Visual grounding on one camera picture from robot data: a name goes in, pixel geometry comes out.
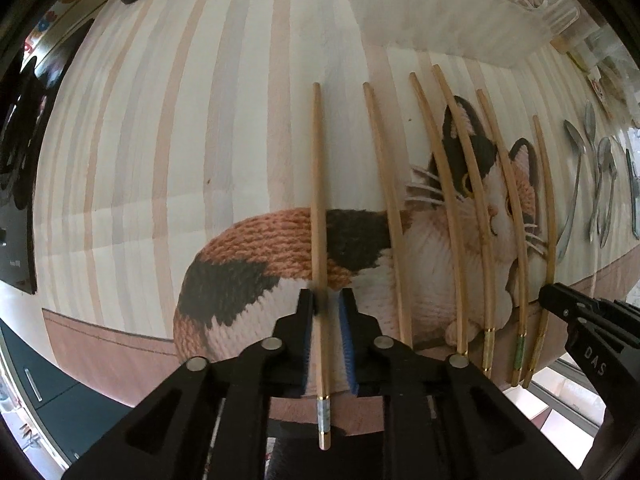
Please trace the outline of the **small colourful packet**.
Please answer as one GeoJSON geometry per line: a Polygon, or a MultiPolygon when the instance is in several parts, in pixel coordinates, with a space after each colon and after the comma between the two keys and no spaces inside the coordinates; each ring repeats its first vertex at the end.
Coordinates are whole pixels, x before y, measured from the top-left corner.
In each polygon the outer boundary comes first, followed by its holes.
{"type": "Polygon", "coordinates": [[[605,114],[606,118],[608,118],[608,120],[611,120],[613,118],[613,115],[610,106],[608,105],[608,100],[606,99],[604,88],[602,86],[602,76],[597,66],[594,66],[587,73],[587,79],[590,83],[593,93],[596,95],[597,100],[600,103],[600,107],[602,108],[603,113],[605,114]]]}

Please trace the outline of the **cat print table mat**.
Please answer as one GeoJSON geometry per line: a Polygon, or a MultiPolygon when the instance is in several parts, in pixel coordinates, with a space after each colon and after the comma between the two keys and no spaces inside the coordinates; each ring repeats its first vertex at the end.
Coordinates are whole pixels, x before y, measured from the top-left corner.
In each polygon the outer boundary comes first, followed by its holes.
{"type": "MultiPolygon", "coordinates": [[[[549,156],[558,238],[576,156],[563,129],[592,92],[539,18],[504,0],[107,0],[62,80],[34,198],[46,346],[78,382],[136,405],[187,356],[228,359],[269,335],[311,278],[312,85],[321,84],[328,272],[386,333],[399,333],[385,200],[364,82],[393,156],[413,344],[454,350],[456,288],[445,202],[409,74],[446,151],[465,244],[468,338],[483,353],[483,271],[471,183],[433,74],[472,105],[496,283],[492,376],[512,376],[518,324],[533,344],[546,278],[549,156]]],[[[629,188],[615,185],[605,248],[588,240],[582,163],[574,229],[555,279],[624,299],[639,279],[629,188]]]]}

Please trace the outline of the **black gas stove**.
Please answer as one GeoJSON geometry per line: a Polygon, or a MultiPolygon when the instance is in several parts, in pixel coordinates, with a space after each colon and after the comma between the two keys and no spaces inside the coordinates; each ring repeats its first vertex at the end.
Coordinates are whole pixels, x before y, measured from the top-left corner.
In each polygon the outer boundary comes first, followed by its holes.
{"type": "Polygon", "coordinates": [[[19,53],[1,79],[1,281],[37,290],[32,207],[38,159],[62,80],[93,21],[85,22],[46,62],[19,53]]]}

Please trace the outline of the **round bowl steel ladle spoon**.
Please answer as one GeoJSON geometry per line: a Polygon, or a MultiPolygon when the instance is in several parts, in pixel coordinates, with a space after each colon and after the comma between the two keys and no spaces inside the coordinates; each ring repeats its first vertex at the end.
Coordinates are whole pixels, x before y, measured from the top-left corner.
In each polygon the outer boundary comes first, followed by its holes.
{"type": "Polygon", "coordinates": [[[567,208],[566,220],[564,226],[562,227],[558,242],[556,243],[556,258],[558,258],[558,261],[562,261],[564,259],[567,253],[568,245],[570,244],[570,238],[573,234],[580,177],[582,176],[582,159],[584,158],[587,151],[585,141],[582,140],[582,136],[580,135],[579,131],[569,120],[564,120],[563,128],[570,138],[572,148],[574,148],[574,151],[577,154],[577,162],[573,191],[572,196],[570,196],[570,204],[567,208]]]}

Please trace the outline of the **blue kitchen cabinet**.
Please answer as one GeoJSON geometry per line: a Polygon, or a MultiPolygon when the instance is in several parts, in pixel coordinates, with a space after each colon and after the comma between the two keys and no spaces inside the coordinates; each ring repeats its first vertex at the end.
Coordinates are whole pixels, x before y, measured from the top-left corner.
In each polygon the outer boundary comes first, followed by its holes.
{"type": "Polygon", "coordinates": [[[36,422],[70,463],[130,412],[129,406],[62,372],[6,324],[1,325],[1,349],[36,422]]]}

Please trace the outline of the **blue smartphone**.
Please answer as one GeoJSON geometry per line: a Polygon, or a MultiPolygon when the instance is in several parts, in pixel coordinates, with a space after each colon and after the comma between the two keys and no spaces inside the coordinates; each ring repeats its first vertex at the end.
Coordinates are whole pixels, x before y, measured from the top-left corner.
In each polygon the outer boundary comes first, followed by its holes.
{"type": "Polygon", "coordinates": [[[631,155],[631,150],[626,148],[626,165],[629,180],[629,193],[631,203],[631,232],[638,240],[640,238],[639,228],[639,178],[636,175],[636,168],[634,168],[634,158],[631,155]]]}

